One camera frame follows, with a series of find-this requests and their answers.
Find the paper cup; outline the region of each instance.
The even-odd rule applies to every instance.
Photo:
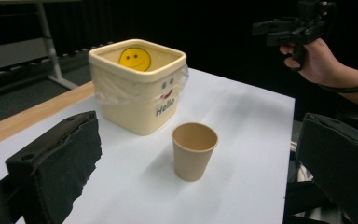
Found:
[[[202,178],[218,142],[216,132],[200,123],[185,123],[172,131],[174,170],[185,181]]]

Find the plastic container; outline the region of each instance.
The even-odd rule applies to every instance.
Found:
[[[174,115],[188,79],[185,53],[141,39],[93,49],[89,64],[103,116],[140,135]]]

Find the yellow smiley face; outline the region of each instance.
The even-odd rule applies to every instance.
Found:
[[[121,53],[119,64],[144,72],[149,68],[151,59],[149,53],[144,49],[129,48]]]

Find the white table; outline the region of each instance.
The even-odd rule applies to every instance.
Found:
[[[103,156],[64,223],[282,223],[295,100],[189,72],[176,114],[154,133],[104,119],[91,96],[0,142],[0,178],[16,151],[62,119],[95,110]],[[172,157],[172,129],[188,121],[219,135],[204,177],[192,183],[175,175]]]

